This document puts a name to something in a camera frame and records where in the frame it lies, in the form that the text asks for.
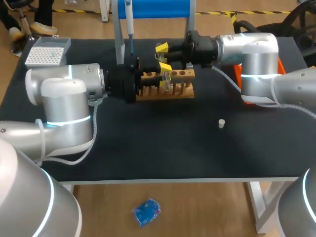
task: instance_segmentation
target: white cable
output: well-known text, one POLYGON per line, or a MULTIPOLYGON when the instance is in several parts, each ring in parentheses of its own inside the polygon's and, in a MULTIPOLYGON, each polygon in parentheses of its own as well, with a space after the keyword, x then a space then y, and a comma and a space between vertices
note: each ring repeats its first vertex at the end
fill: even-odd
POLYGON ((240 87, 226 73, 215 66, 212 66, 212 69, 223 75, 236 88, 236 90, 241 93, 240 87))
POLYGON ((43 122, 39 118, 35 120, 35 123, 37 123, 39 126, 40 142, 41 142, 40 158, 39 160, 35 160, 35 163, 38 166, 41 166, 43 160, 45 159, 45 150, 46 150, 45 131, 44 131, 43 122))
POLYGON ((82 155, 82 157, 80 157, 79 159, 77 159, 75 161, 69 161, 69 160, 56 158, 56 157, 45 157, 45 159, 43 161, 55 161, 55 162, 60 162, 60 163, 67 164, 67 165, 76 165, 76 164, 80 163, 81 161, 83 161, 86 158, 86 156, 90 153, 90 151, 91 151, 91 149, 93 147, 93 144, 94 144, 94 142, 96 140, 96 137, 97 137, 97 111, 98 111, 98 107, 102 103, 103 99, 106 98, 106 97, 108 97, 107 94, 105 94, 101 99, 99 99, 96 103, 94 103, 92 143, 91 143, 91 146, 82 155))
MULTIPOLYGON (((218 73, 220 73, 221 75, 223 75, 235 88, 236 90, 241 93, 241 89, 240 87, 226 74, 224 73, 222 70, 220 70, 219 68, 215 67, 215 66, 212 66, 212 69, 217 71, 218 73)), ((274 81, 275 81, 275 78, 273 78, 271 80, 271 94, 272 94, 272 97, 275 101, 275 105, 265 105, 265 104, 256 104, 258 106, 261 106, 261 107, 266 107, 266 108, 291 108, 291 109, 296 109, 296 110, 300 110, 310 116, 312 116, 313 118, 316 119, 316 114, 313 113, 312 111, 302 107, 302 106, 298 106, 298 105, 290 105, 290 104, 280 104, 278 99, 277 99, 277 96, 276 96, 276 92, 275 92, 275 87, 274 87, 274 81)))

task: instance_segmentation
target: blue plastic bag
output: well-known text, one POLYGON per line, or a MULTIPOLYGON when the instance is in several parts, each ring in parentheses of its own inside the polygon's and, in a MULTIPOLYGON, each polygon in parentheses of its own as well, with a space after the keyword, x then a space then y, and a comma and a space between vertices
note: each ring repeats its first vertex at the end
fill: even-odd
POLYGON ((161 213, 161 209, 158 202, 150 198, 138 208, 134 208, 132 212, 135 214, 139 226, 143 227, 156 219, 161 213))

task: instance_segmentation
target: person's leg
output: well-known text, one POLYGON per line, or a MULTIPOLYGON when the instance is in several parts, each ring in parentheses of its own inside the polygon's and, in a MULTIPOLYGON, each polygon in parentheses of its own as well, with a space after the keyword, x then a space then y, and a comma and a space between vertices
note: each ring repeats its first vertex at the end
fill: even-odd
POLYGON ((0 20, 7 30, 14 27, 21 30, 19 23, 11 15, 8 14, 8 9, 3 0, 0 0, 0 20))
POLYGON ((46 26, 53 26, 52 5, 54 0, 39 0, 39 7, 34 16, 34 21, 46 26))
POLYGON ((39 0, 39 7, 34 16, 34 23, 30 25, 33 32, 39 35, 55 35, 56 27, 53 27, 52 5, 54 0, 39 0))

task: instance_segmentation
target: wooden floor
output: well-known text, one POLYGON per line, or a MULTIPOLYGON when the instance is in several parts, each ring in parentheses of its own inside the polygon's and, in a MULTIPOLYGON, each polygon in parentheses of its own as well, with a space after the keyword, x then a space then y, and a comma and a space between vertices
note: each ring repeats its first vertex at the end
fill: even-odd
MULTIPOLYGON (((78 0, 78 6, 65 6, 55 0, 54 8, 99 10, 98 0, 78 0)), ((197 11, 292 10, 296 0, 197 0, 197 11)), ((238 15, 254 25, 280 22, 285 14, 238 15)), ((111 22, 100 15, 54 13, 60 36, 79 39, 113 38, 111 22)), ((184 19, 135 20, 135 38, 181 38, 184 19)), ((126 22, 122 21, 126 37, 126 22)), ((233 32, 226 16, 199 15, 196 29, 202 35, 233 32)), ((9 51, 5 28, 0 26, 0 102, 18 58, 9 51)), ((243 183, 94 185, 76 188, 83 213, 81 237, 256 237, 253 213, 243 183), (161 215, 143 229, 137 226, 131 210, 148 198, 161 204, 161 215)), ((274 230, 268 237, 277 237, 274 230)))

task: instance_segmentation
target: black table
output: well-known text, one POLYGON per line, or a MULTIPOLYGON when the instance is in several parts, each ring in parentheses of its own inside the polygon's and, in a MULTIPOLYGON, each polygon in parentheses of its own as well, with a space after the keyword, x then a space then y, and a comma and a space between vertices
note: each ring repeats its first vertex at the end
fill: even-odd
MULTIPOLYGON (((154 60, 157 42, 135 40, 142 62, 154 60)), ((287 72, 306 68, 292 38, 279 38, 280 57, 287 72)), ((45 120, 25 90, 23 53, 0 107, 1 120, 45 120)), ((72 39, 68 64, 115 65, 113 40, 72 39)), ((195 98, 139 102, 108 98, 98 110, 98 136, 88 157, 67 166, 45 162, 57 181, 84 183, 131 180, 197 181, 255 180, 297 177, 315 163, 316 121, 292 109, 245 105, 240 95, 212 69, 195 67, 195 98), (223 129, 218 120, 226 121, 223 129)), ((79 155, 68 156, 75 160, 79 155)))

